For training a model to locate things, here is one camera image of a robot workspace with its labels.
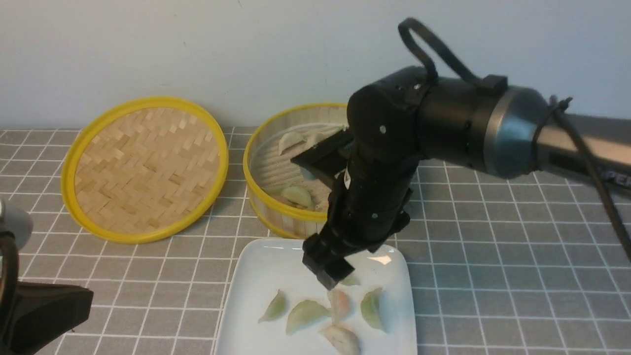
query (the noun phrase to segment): steamer basket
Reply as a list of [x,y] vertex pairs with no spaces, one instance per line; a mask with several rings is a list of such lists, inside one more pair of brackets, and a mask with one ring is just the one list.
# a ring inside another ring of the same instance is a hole
[[345,104],[310,104],[275,115],[252,135],[243,158],[247,193],[254,213],[275,234],[305,239],[319,232],[326,222],[326,211],[306,211],[285,205],[261,188],[271,181],[280,184],[302,179],[299,166],[292,164],[289,157],[278,156],[278,140],[293,130],[326,134],[341,125],[348,125]]

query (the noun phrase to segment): dumpling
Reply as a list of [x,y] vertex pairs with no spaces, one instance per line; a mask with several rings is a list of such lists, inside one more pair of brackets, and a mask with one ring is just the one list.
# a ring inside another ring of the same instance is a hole
[[294,145],[305,141],[305,137],[296,131],[285,133],[278,141],[278,155]]
[[287,187],[289,187],[288,184],[274,185],[274,186],[270,186],[268,188],[264,188],[263,191],[265,191],[265,193],[268,194],[269,196],[278,196]]
[[331,303],[331,320],[333,324],[338,324],[349,314],[351,300],[347,294],[338,289],[329,291],[328,296]]
[[276,297],[272,299],[272,302],[269,303],[268,308],[265,310],[265,314],[259,319],[259,323],[269,322],[271,320],[277,320],[287,310],[287,297],[285,293],[281,290],[278,290],[276,293]]
[[313,204],[309,190],[302,186],[289,186],[285,188],[280,195],[287,200],[304,207],[311,207]]
[[353,274],[350,274],[349,276],[346,276],[339,283],[343,284],[344,286],[359,286],[359,280]]
[[272,196],[274,198],[274,200],[284,204],[284,205],[289,205],[289,206],[293,206],[292,202],[290,200],[287,200],[286,198],[282,197],[282,196]]
[[348,126],[347,126],[347,125],[345,125],[345,124],[343,124],[343,125],[341,125],[341,126],[336,126],[336,127],[335,127],[332,131],[330,131],[330,132],[328,133],[327,138],[328,138],[328,137],[330,137],[330,136],[333,136],[333,135],[335,135],[335,134],[337,134],[337,133],[339,133],[340,131],[343,131],[343,130],[344,130],[344,129],[346,129],[346,128],[348,128]]
[[323,141],[326,138],[326,136],[324,136],[323,133],[320,132],[316,132],[312,135],[310,135],[309,137],[307,137],[307,144],[305,144],[305,148],[309,149],[311,147],[313,147],[314,145],[320,143],[321,141]]
[[360,355],[359,339],[348,329],[331,325],[320,332],[341,355]]
[[315,323],[320,318],[329,316],[329,310],[318,302],[307,299],[296,304],[287,316],[287,327],[285,333],[287,335],[294,334],[303,326]]
[[383,288],[379,287],[374,291],[366,293],[363,297],[360,309],[362,311],[362,317],[372,328],[385,332],[383,323],[381,322],[381,316],[379,314],[379,298]]

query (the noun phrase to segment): white wall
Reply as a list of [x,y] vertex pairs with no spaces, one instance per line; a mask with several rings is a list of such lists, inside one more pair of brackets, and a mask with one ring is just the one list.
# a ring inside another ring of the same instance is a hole
[[415,63],[407,16],[480,76],[631,117],[630,14],[631,0],[0,0],[0,126],[81,127],[148,95],[224,125],[344,102]]

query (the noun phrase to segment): white grid line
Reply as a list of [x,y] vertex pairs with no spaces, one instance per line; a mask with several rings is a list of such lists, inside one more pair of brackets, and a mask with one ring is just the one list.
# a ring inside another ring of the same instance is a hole
[[[72,250],[74,244],[77,242],[77,240],[79,239],[79,235],[81,234],[81,230],[83,230],[83,228],[81,228],[79,230],[79,232],[77,232],[76,237],[74,237],[74,241],[72,243],[72,245],[70,246],[70,250]],[[57,282],[57,278],[59,277],[59,275],[61,274],[61,270],[63,270],[64,265],[66,264],[66,261],[68,260],[68,256],[66,255],[64,257],[64,261],[61,262],[61,266],[59,266],[59,270],[57,271],[57,275],[55,275],[55,281],[53,281],[53,284],[55,284]],[[59,341],[59,345],[57,346],[57,349],[55,349],[55,355],[57,355],[59,353],[59,350],[61,349],[61,344],[64,342],[64,339],[66,338],[66,333],[63,333],[61,335],[61,340]]]
[[[475,178],[478,182],[480,182],[480,177],[478,177],[478,172],[474,171],[475,174]],[[495,252],[497,253],[497,260],[500,263],[500,266],[502,267],[502,276],[504,276],[504,282],[506,282],[506,288],[508,290],[508,294],[509,294],[509,299],[510,299],[510,306],[512,307],[513,310],[513,314],[515,314],[515,316],[517,316],[517,306],[515,305],[515,299],[513,297],[512,292],[510,291],[510,284],[509,284],[509,278],[508,276],[506,276],[506,269],[505,269],[505,265],[504,265],[504,261],[502,260],[502,254],[500,253],[500,248],[497,244],[497,239],[495,237],[495,231],[493,230],[493,224],[491,223],[491,217],[490,214],[488,213],[488,209],[487,209],[487,203],[486,200],[484,198],[484,192],[482,192],[482,187],[478,184],[478,189],[480,191],[480,198],[482,199],[482,204],[484,206],[484,211],[487,215],[488,218],[488,228],[491,230],[491,237],[493,238],[493,243],[495,245]],[[524,331],[521,327],[521,321],[519,319],[517,319],[517,329],[519,330],[519,337],[521,338],[521,344],[523,346],[526,346],[526,337],[524,336]]]
[[93,281],[93,277],[94,277],[94,273],[97,271],[97,266],[99,261],[101,260],[101,256],[103,255],[103,252],[105,251],[105,247],[107,246],[107,243],[103,243],[103,246],[101,247],[101,252],[98,254],[98,258],[97,261],[94,263],[94,267],[92,267],[92,271],[90,272],[90,276],[88,276],[88,280],[86,282],[86,287],[90,286],[90,282]]
[[[213,216],[213,210],[215,209],[215,206],[216,206],[216,204],[214,203],[211,206],[210,211],[208,213],[208,217],[207,217],[208,219],[206,221],[206,228],[204,229],[204,234],[208,233],[208,227],[210,226],[210,219],[213,218],[212,216]],[[195,280],[195,276],[197,275],[199,261],[201,260],[201,253],[202,253],[203,250],[204,250],[204,239],[202,239],[201,245],[199,246],[199,253],[198,253],[197,260],[195,261],[195,267],[193,268],[193,275],[191,276],[191,282],[189,283],[189,289],[186,291],[186,298],[184,300],[184,309],[182,310],[182,314],[180,315],[180,320],[177,323],[177,330],[175,331],[176,340],[173,342],[173,346],[171,347],[171,355],[175,354],[175,348],[177,346],[177,338],[180,335],[180,331],[182,329],[182,322],[184,321],[184,313],[186,313],[187,310],[193,310],[193,308],[189,308],[188,307],[188,304],[189,304],[189,298],[191,297],[191,291],[192,291],[192,287],[193,287],[193,282]]]
[[[166,262],[167,262],[168,251],[171,249],[171,244],[172,243],[173,243],[173,238],[169,238],[168,239],[168,245],[167,245],[167,251],[164,254],[164,258],[162,258],[162,264],[160,265],[160,271],[158,271],[158,277],[156,278],[157,280],[160,280],[160,277],[162,276],[162,270],[164,270],[164,264],[166,264]],[[151,305],[151,303],[153,302],[153,296],[155,296],[157,288],[158,288],[158,283],[156,282],[155,284],[153,284],[153,290],[151,291],[151,296],[149,297],[149,305]],[[138,343],[140,343],[140,335],[143,334],[144,325],[147,322],[147,317],[149,316],[149,311],[150,310],[151,310],[151,308],[147,308],[147,310],[144,313],[143,322],[141,323],[140,329],[138,330],[138,338],[136,338],[136,343],[134,344],[134,350],[131,352],[131,355],[136,355],[136,349],[138,348]]]
[[79,128],[34,128],[34,129],[6,129],[7,132],[81,132]]
[[[186,238],[186,237],[182,237],[182,236],[175,236],[176,238]],[[213,236],[208,236],[208,237],[196,237],[196,238],[215,238]],[[20,255],[30,255],[30,256],[34,256],[34,255],[40,255],[40,256],[82,256],[85,258],[98,258],[99,256],[102,256],[104,258],[111,258],[111,259],[129,259],[131,256],[129,255],[90,255],[90,254],[72,254],[72,253],[68,253],[68,254],[47,254],[47,253],[39,253],[39,254],[34,254],[34,253],[22,253]],[[238,258],[212,258],[212,257],[199,257],[196,258],[194,256],[169,256],[169,259],[172,260],[236,260]],[[163,256],[134,256],[134,259],[164,259]]]
[[[74,244],[76,243],[76,241],[78,240],[79,235],[81,235],[81,231],[83,230],[83,228],[80,229],[79,233],[77,233],[77,238],[74,240],[73,245],[70,247],[70,250],[72,250],[72,248],[74,247]],[[103,255],[103,252],[105,251],[105,247],[106,247],[107,243],[103,243],[103,246],[101,247],[101,252],[99,254],[99,258],[97,258],[96,262],[94,263],[94,266],[92,267],[92,271],[90,272],[90,275],[88,276],[88,280],[86,281],[86,287],[89,287],[90,285],[90,279],[92,278],[92,276],[94,276],[94,271],[96,271],[97,269],[97,265],[98,265],[98,261],[100,260],[100,255]],[[57,349],[55,350],[55,355],[59,354],[59,350],[61,349],[61,344],[64,342],[64,339],[67,336],[67,332],[64,333],[64,335],[61,338],[61,341],[59,342],[59,346],[57,347]]]
[[57,193],[57,192],[43,192],[43,193],[37,193],[37,192],[18,192],[17,195],[58,195],[61,196],[61,193]]
[[[229,145],[232,144],[232,137],[235,134],[235,129],[232,128],[232,135],[230,136],[230,143]],[[245,188],[245,191],[243,193],[243,202],[241,203],[241,215],[243,215],[243,209],[245,207],[245,198],[247,197],[247,187]],[[235,233],[235,235],[239,235],[239,229],[241,228],[241,218],[239,217],[239,221],[237,222],[237,232]],[[237,246],[237,238],[235,238],[234,243],[232,243],[232,253],[230,254],[230,258],[234,258],[235,256],[235,248]],[[219,332],[219,326],[221,324],[221,318],[223,317],[223,308],[225,307],[225,300],[226,300],[226,293],[228,292],[228,287],[230,287],[230,271],[232,270],[232,260],[230,260],[230,262],[228,263],[228,272],[226,273],[226,282],[225,285],[223,286],[223,292],[221,294],[221,303],[220,303],[220,307],[221,307],[221,311],[219,311],[219,314],[217,315],[217,323],[215,324],[215,334],[213,336],[214,339],[217,338],[217,334]],[[211,346],[210,349],[210,353],[211,355],[214,355],[216,352],[216,345],[217,342],[214,341],[213,345]]]
[[24,144],[24,142],[26,142],[26,141],[27,141],[28,136],[29,136],[30,134],[31,134],[31,131],[28,131],[27,135],[26,135],[26,136],[24,136],[24,139],[22,139],[22,143],[17,145],[17,146],[18,146],[18,148],[15,150],[15,152],[13,152],[13,154],[11,155],[11,157],[9,158],[9,160],[8,160],[8,161],[12,161],[12,160],[14,160],[15,156],[18,154],[18,151],[20,150],[20,147],[22,147],[22,145]]
[[[452,200],[454,198],[454,193],[451,191],[451,185],[449,185],[449,172],[447,171],[447,164],[445,164],[445,176],[447,177],[447,186],[449,187],[449,195],[451,196]],[[454,202],[452,202],[451,204],[452,208],[454,209],[454,219],[456,220],[456,225],[458,228],[458,236],[460,237],[460,241],[464,242],[464,238],[463,238],[463,232],[460,229],[460,222],[458,221],[458,212],[456,211],[456,204]],[[463,255],[464,255],[464,263],[467,267],[467,275],[469,276],[469,283],[471,284],[471,287],[474,288],[475,286],[473,285],[473,277],[471,276],[471,268],[469,267],[469,260],[467,258],[467,251],[464,249],[464,243],[460,244],[463,250]],[[478,306],[478,299],[476,297],[475,292],[471,292],[473,295],[473,304],[475,305],[475,313],[478,316],[478,325],[480,326],[480,333],[482,335],[482,343],[484,344],[485,348],[485,353],[488,355],[488,348],[487,348],[487,337],[484,334],[484,326],[482,325],[482,319],[480,318],[480,307]]]
[[[481,291],[479,289],[468,289],[466,291]],[[155,307],[155,306],[112,306],[108,304],[95,304],[92,308],[102,308],[102,309],[111,309],[115,308],[117,310],[159,310],[159,311],[220,311],[221,308],[210,308],[210,307]],[[500,316],[500,315],[458,315],[458,314],[444,314],[439,311],[439,314],[435,313],[415,313],[415,316],[422,317],[432,317],[432,318],[466,318],[466,319],[507,319],[507,320],[562,320],[562,321],[597,321],[597,322],[619,322],[619,323],[631,323],[631,319],[626,318],[590,318],[590,317],[557,317],[557,316]]]
[[53,163],[63,163],[64,159],[10,159],[13,162],[53,162]]
[[[21,277],[21,280],[46,280],[46,281],[53,281],[55,278],[54,277]],[[59,281],[99,281],[99,282],[121,282],[121,281],[129,281],[129,282],[135,282],[135,283],[159,283],[159,284],[188,284],[190,283],[189,281],[162,281],[162,280],[158,280],[158,281],[153,281],[153,280],[127,280],[127,279],[81,279],[81,278],[63,278],[60,277],[57,280]],[[223,284],[229,284],[229,282],[224,282],[224,281],[194,281],[194,284],[207,284],[207,285],[223,285]],[[412,286],[412,289],[435,289],[435,287],[423,287],[423,286]],[[440,287],[439,289],[441,290],[451,290],[451,291],[470,291],[473,288],[472,287]],[[508,289],[503,288],[503,289],[491,289],[491,288],[475,288],[474,290],[476,291],[508,291]],[[512,292],[544,292],[542,289],[510,289]],[[620,291],[620,292],[616,292],[616,291],[579,291],[579,290],[564,290],[564,289],[559,289],[559,290],[548,290],[548,293],[586,293],[586,294],[623,294],[623,295],[631,295],[631,291]]]
[[213,340],[204,337],[175,337],[170,335],[129,335],[129,334],[92,334],[92,333],[68,333],[69,337],[103,337],[103,338],[138,338],[138,339],[184,339],[184,340]]
[[64,148],[70,149],[70,145],[67,145],[67,144],[9,144],[9,143],[2,143],[0,145],[7,145],[9,147],[64,147]]
[[[67,236],[74,236],[75,233],[73,232],[51,232],[53,234],[61,234],[61,235],[67,235]],[[46,235],[48,234],[47,232],[33,232],[33,234],[42,234],[42,235]],[[92,234],[89,233],[81,233],[82,236],[91,236]],[[263,237],[253,237],[253,236],[202,236],[202,235],[181,235],[178,234],[176,235],[178,237],[182,237],[182,238],[263,238]],[[427,243],[426,239],[399,239],[400,241],[406,241],[406,242],[416,242],[416,243]],[[435,240],[435,239],[430,239],[431,243],[464,243],[464,244],[494,244],[494,242],[492,241],[456,241],[456,240]],[[559,245],[560,242],[522,242],[522,241],[498,241],[497,244],[501,245],[501,244],[531,244],[531,245]],[[578,246],[593,246],[594,243],[582,243],[582,242],[576,242],[576,243],[565,243],[565,245],[578,245]],[[596,245],[600,245],[600,246],[619,246],[618,243],[598,243]],[[34,253],[22,253],[22,255],[34,255]],[[45,253],[39,253],[38,255],[61,255],[61,254],[45,254]],[[71,256],[96,256],[96,255],[90,255],[90,254],[75,254],[75,253],[71,253]],[[129,256],[124,256],[124,255],[104,255],[105,257],[108,258],[125,258],[125,257],[129,257]],[[161,256],[134,256],[135,258],[161,258]],[[186,258],[193,258],[191,256],[170,256],[169,258],[181,258],[181,259],[186,259]],[[219,260],[228,260],[230,258],[212,258],[212,257],[202,257],[202,259],[219,259]],[[533,265],[511,265],[511,266],[533,266]],[[566,265],[554,265],[555,267],[564,267]],[[593,267],[593,268],[603,268],[603,266],[583,266],[583,265],[577,265],[574,266],[576,268],[583,268],[583,267]],[[628,267],[623,267],[623,266],[619,266],[619,267],[610,267],[610,268],[628,268]]]
[[[574,199],[574,201],[577,201],[576,195],[574,195],[574,191],[572,190],[572,188],[568,186],[568,189],[570,190],[570,193],[572,194],[572,198]],[[600,259],[603,261],[604,268],[607,270],[607,274],[609,275],[609,278],[611,279],[611,282],[613,283],[614,288],[620,295],[620,301],[622,302],[622,306],[625,308],[625,311],[627,311],[627,316],[631,318],[631,311],[629,311],[627,303],[625,302],[624,298],[622,297],[622,294],[620,293],[620,288],[618,287],[618,283],[613,278],[613,274],[611,273],[611,267],[609,266],[607,259],[604,257],[603,251],[600,249],[600,246],[596,244],[596,236],[594,235],[594,232],[592,231],[591,227],[589,227],[589,224],[587,223],[587,219],[585,218],[585,215],[583,213],[583,210],[581,209],[581,206],[578,206],[578,209],[579,209],[579,213],[581,214],[581,219],[583,220],[583,222],[585,222],[587,231],[589,232],[589,236],[591,237],[591,239],[594,241],[594,244],[596,245],[596,250],[598,251],[598,255],[600,256]]]
[[[443,347],[443,344],[417,344],[416,346],[423,346],[423,347]],[[473,345],[473,344],[453,344],[453,345],[449,345],[449,347],[453,347],[453,348],[472,348],[472,349],[482,349],[483,346],[481,345]],[[597,347],[567,347],[565,349],[560,349],[558,347],[552,347],[552,346],[526,346],[526,347],[521,347],[521,346],[506,346],[506,345],[489,345],[487,346],[487,348],[489,349],[506,349],[506,350],[523,350],[523,349],[530,349],[530,350],[564,350],[564,351],[577,351],[577,352],[587,352],[587,351],[597,351],[597,352],[603,352],[603,349],[599,349]],[[615,351],[615,352],[621,352],[623,354],[627,354],[627,353],[631,353],[631,351],[629,351],[628,349],[610,349],[610,351]]]
[[[477,264],[477,263],[427,263],[427,262],[407,262],[408,265],[445,265],[445,266],[463,266],[469,265],[474,267],[524,267],[524,268],[574,268],[574,269],[589,269],[589,270],[597,270],[597,269],[607,269],[604,266],[592,267],[592,266],[576,266],[573,267],[571,265],[533,265],[533,264]],[[611,267],[613,270],[631,270],[631,267]]]
[[[28,136],[30,136],[31,132],[29,132],[25,137],[24,140],[22,141],[22,144],[20,145],[20,148],[23,146],[24,142],[27,141]],[[13,160],[13,158],[15,157],[15,155],[20,151],[20,148],[18,148],[15,153],[13,153],[13,156],[11,157],[10,160]],[[20,189],[20,187],[22,186],[22,183],[24,183],[24,180],[27,179],[28,177],[28,173],[31,172],[31,170],[33,169],[33,166],[35,166],[35,163],[39,161],[39,159],[42,157],[42,154],[44,153],[44,150],[42,149],[42,151],[37,155],[37,158],[35,160],[29,160],[32,161],[33,163],[31,164],[31,166],[28,168],[27,173],[22,177],[22,180],[20,180],[20,183],[16,186],[15,190],[12,192],[11,196],[9,197],[9,199],[12,199],[12,197],[15,196],[15,194],[18,192],[18,190]]]
[[[552,220],[552,224],[554,226],[555,232],[557,233],[557,237],[559,238],[559,240],[561,240],[561,247],[563,248],[563,253],[565,254],[565,257],[567,258],[567,261],[570,263],[570,265],[572,265],[572,259],[570,258],[570,255],[568,254],[567,249],[565,248],[565,243],[563,242],[563,239],[561,238],[561,233],[559,232],[558,227],[557,227],[557,225],[555,223],[555,217],[552,214],[552,209],[550,209],[550,204],[547,202],[546,195],[543,193],[543,189],[541,188],[541,185],[539,185],[539,179],[537,178],[536,174],[534,175],[534,180],[537,182],[537,186],[539,187],[539,191],[541,192],[543,200],[546,202],[546,209],[548,210],[548,213],[550,214],[550,218]],[[572,271],[572,275],[574,276],[576,284],[579,286],[579,290],[583,291],[583,286],[581,285],[581,280],[579,280],[579,277],[576,274],[576,269],[575,268],[570,268],[570,270]],[[589,304],[589,300],[587,299],[587,296],[585,295],[585,293],[583,293],[583,299],[585,300],[585,303],[587,304],[587,310],[589,312],[589,315],[593,319],[594,318],[594,311],[592,310],[591,304]],[[602,343],[605,352],[607,354],[609,354],[609,350],[607,350],[607,344],[604,341],[603,334],[600,331],[600,327],[598,327],[598,322],[594,321],[594,326],[596,327],[596,333],[598,333],[598,338],[600,339],[600,342]],[[567,347],[565,345],[565,341],[563,339],[563,333],[561,333],[560,329],[559,329],[559,333],[561,335],[561,340],[563,341],[563,346]]]
[[[134,261],[133,255],[136,254],[136,250],[138,250],[138,244],[134,246],[134,253],[132,254],[132,257],[129,258],[129,261],[127,263],[127,268],[125,269],[125,273],[122,276],[122,282],[118,287],[118,291],[116,291],[116,296],[114,296],[114,300],[112,301],[112,304],[116,304],[118,297],[121,295],[122,286],[125,283],[125,278],[127,277],[127,273],[129,272],[131,263]],[[97,346],[96,348],[94,348],[94,353],[92,355],[97,355],[98,347],[101,344],[101,340],[103,340],[103,336],[105,335],[105,330],[107,329],[107,325],[110,323],[110,319],[112,318],[113,312],[114,312],[114,308],[112,308],[107,314],[107,319],[105,320],[105,324],[103,325],[103,330],[101,331],[101,334],[98,337]]]
[[[55,135],[55,133],[50,135],[50,138],[48,140],[48,142],[50,142],[50,140],[52,139],[52,137]],[[57,166],[57,170],[61,169],[62,164],[60,163],[59,166]],[[44,188],[44,191],[46,191],[48,189],[48,187],[50,186],[50,183],[52,182],[53,178],[51,177],[48,180],[48,183],[46,183],[46,187]],[[35,200],[35,203],[33,204],[33,208],[31,208],[31,211],[29,211],[29,214],[33,213],[33,209],[37,206],[37,204],[39,203],[39,201],[42,198],[42,194],[39,194],[39,196],[37,197],[37,199]],[[37,251],[35,252],[35,256],[31,259],[30,263],[28,263],[28,266],[26,268],[26,270],[24,271],[24,276],[28,275],[28,271],[31,269],[31,266],[33,265],[33,262],[35,261],[35,259],[37,258],[37,255],[42,251],[42,247],[44,246],[44,243],[46,243],[46,239],[48,238],[48,236],[50,235],[50,233],[52,232],[53,228],[55,228],[55,224],[57,223],[57,221],[59,220],[59,216],[61,215],[61,212],[64,210],[64,206],[62,205],[61,208],[59,208],[58,213],[52,213],[55,214],[55,219],[52,221],[50,227],[48,228],[48,231],[46,232],[46,234],[44,235],[44,238],[42,239],[42,244],[40,244],[40,246],[37,248]]]
[[550,307],[550,312],[552,313],[552,316],[555,317],[554,322],[557,328],[558,336],[561,340],[561,344],[563,345],[563,349],[565,350],[565,353],[568,354],[567,345],[565,344],[565,337],[563,336],[563,333],[561,332],[561,327],[559,326],[558,321],[556,320],[556,311],[552,305],[552,300],[550,299],[550,295],[548,293],[548,289],[546,288],[546,284],[543,282],[543,275],[541,274],[541,269],[539,268],[539,263],[537,261],[537,258],[534,255],[534,249],[533,249],[532,242],[530,241],[530,236],[528,235],[528,230],[526,229],[524,220],[521,217],[521,212],[519,211],[519,208],[516,203],[517,199],[515,198],[515,194],[513,193],[512,187],[510,185],[509,185],[509,192],[513,201],[515,202],[515,210],[517,211],[517,217],[519,218],[519,222],[521,223],[522,230],[524,231],[526,242],[528,244],[528,250],[530,251],[530,255],[533,258],[535,270],[537,271],[537,276],[539,277],[539,282],[541,283],[541,286],[543,288],[543,293],[546,296],[546,300],[548,301],[548,307]]
[[[59,193],[18,193],[19,195],[60,195]],[[451,203],[450,201],[441,201],[442,203]],[[502,202],[506,205],[519,205],[520,203],[515,203],[515,202]],[[31,214],[56,214],[56,212],[38,212],[38,211],[32,211],[30,212]],[[60,214],[63,215],[69,215],[70,212],[61,212]],[[255,219],[256,216],[251,216],[251,215],[245,215],[245,216],[238,216],[238,215],[215,215],[214,217],[225,217],[225,218],[241,218],[241,219]],[[427,222],[455,222],[455,220],[453,219],[423,219],[423,218],[411,218],[411,220],[417,220],[417,221],[423,221],[426,220]],[[477,222],[477,223],[488,223],[488,220],[482,220],[482,219],[460,219],[459,222]],[[491,223],[514,223],[514,224],[518,224],[520,223],[517,220],[492,220]],[[551,221],[549,220],[528,220],[528,221],[524,221],[524,223],[527,224],[552,224]],[[588,222],[589,224],[610,224],[609,222]],[[585,224],[583,221],[556,221],[556,224],[580,224],[583,225]],[[625,223],[626,226],[631,226],[631,222],[626,222]]]
[[[418,181],[421,181],[421,177],[420,177],[420,173],[418,172],[419,169],[416,170],[416,178]],[[421,200],[423,199],[423,190],[421,190],[421,186],[420,184],[418,184],[418,194],[421,196]],[[423,210],[423,217],[427,218],[427,214],[425,214],[425,204],[421,203],[421,208]],[[445,355],[449,355],[449,348],[447,347],[447,330],[445,329],[445,320],[443,318],[443,314],[442,314],[442,305],[440,303],[440,289],[438,288],[438,278],[436,277],[436,268],[435,268],[435,264],[433,263],[433,253],[432,253],[432,248],[430,247],[430,243],[429,243],[429,237],[430,237],[430,231],[429,228],[427,227],[427,220],[425,222],[423,222],[423,224],[425,225],[425,235],[427,236],[427,250],[430,253],[430,263],[432,264],[432,275],[433,275],[433,279],[434,279],[434,288],[436,290],[436,303],[438,304],[438,313],[440,316],[440,327],[441,327],[441,331],[442,331],[442,341],[445,343]]]

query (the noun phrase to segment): dumpling in steamer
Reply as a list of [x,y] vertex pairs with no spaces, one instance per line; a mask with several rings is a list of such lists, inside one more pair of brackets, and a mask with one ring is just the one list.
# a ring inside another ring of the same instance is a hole
[[289,186],[285,188],[280,195],[287,200],[306,208],[309,208],[313,205],[313,201],[311,200],[311,193],[309,192],[309,190],[305,189],[302,186]]
[[278,155],[283,155],[285,150],[305,141],[305,137],[296,131],[285,133],[278,141]]
[[309,137],[307,137],[307,144],[305,144],[305,148],[309,149],[311,147],[313,147],[314,145],[320,143],[321,141],[323,141],[326,138],[326,136],[324,136],[323,133],[321,132],[316,132],[312,135],[310,135]]

